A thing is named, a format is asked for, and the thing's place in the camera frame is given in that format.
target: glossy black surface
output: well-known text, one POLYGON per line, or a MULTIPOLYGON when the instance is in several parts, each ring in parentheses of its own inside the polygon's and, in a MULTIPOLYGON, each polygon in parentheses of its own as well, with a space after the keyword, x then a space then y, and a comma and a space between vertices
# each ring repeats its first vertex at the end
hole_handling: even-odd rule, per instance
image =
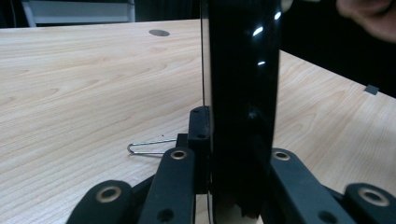
POLYGON ((227 201, 257 215, 275 126, 280 4, 209 0, 202 10, 215 209, 227 201))

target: wooden table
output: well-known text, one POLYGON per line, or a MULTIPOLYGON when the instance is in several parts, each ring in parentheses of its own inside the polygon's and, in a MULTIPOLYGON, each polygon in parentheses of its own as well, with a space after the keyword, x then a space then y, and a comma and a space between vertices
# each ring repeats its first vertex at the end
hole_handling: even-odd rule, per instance
MULTIPOLYGON (((8 29, 0 40, 1 223, 65 223, 94 185, 153 175, 160 160, 131 157, 128 144, 186 133, 202 104, 199 21, 8 29)), ((274 147, 338 191, 366 182, 395 195, 396 100, 363 90, 282 52, 274 147)), ((199 197, 197 223, 205 210, 199 197)))

